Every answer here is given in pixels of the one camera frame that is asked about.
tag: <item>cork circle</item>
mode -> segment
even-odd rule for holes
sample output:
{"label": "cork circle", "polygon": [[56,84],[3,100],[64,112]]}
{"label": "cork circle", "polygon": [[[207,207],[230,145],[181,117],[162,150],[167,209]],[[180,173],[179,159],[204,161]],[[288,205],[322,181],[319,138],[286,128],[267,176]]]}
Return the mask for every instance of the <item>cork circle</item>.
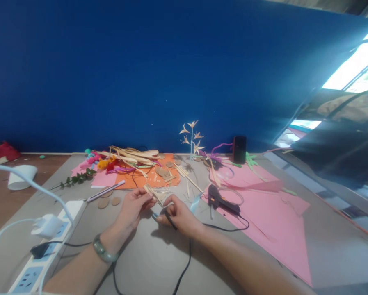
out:
{"label": "cork circle", "polygon": [[109,199],[101,199],[98,203],[98,208],[99,209],[103,209],[106,208],[107,205],[109,204],[110,200]]}
{"label": "cork circle", "polygon": [[116,206],[116,205],[118,205],[120,202],[121,202],[121,198],[120,198],[120,197],[114,197],[114,198],[111,200],[111,205]]}

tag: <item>power adapter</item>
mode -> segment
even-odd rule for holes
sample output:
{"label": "power adapter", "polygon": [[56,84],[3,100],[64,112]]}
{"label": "power adapter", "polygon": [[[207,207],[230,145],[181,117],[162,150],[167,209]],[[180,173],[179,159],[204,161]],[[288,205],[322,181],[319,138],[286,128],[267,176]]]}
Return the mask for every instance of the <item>power adapter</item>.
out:
{"label": "power adapter", "polygon": [[49,243],[43,243],[37,246],[32,247],[31,254],[33,255],[34,259],[41,259],[45,252],[47,251]]}

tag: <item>right hand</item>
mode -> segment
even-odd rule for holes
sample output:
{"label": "right hand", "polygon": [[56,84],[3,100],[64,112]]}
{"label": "right hand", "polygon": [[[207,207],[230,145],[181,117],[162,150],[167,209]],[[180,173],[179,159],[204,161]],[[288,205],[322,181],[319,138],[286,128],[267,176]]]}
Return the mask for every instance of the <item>right hand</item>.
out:
{"label": "right hand", "polygon": [[[180,233],[190,238],[195,238],[205,229],[205,225],[193,215],[187,205],[176,195],[169,196],[163,203],[163,206],[166,207],[168,204],[170,205],[165,210],[170,214],[171,220]],[[171,226],[164,214],[159,215],[156,221],[160,224]]]}

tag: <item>yellow pom pom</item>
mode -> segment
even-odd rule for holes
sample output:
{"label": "yellow pom pom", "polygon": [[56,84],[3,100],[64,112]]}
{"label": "yellow pom pom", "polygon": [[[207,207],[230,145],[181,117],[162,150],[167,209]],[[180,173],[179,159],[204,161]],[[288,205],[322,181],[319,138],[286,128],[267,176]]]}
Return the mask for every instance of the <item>yellow pom pom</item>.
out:
{"label": "yellow pom pom", "polygon": [[107,165],[109,164],[109,161],[106,160],[100,160],[98,163],[98,169],[104,170],[107,168]]}

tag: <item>blue wall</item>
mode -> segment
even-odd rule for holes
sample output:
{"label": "blue wall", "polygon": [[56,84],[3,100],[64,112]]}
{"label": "blue wall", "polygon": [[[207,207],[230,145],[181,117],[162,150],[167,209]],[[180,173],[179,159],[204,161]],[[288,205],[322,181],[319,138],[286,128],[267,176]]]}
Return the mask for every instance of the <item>blue wall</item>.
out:
{"label": "blue wall", "polygon": [[261,0],[0,0],[0,140],[23,152],[265,149],[368,19]]}

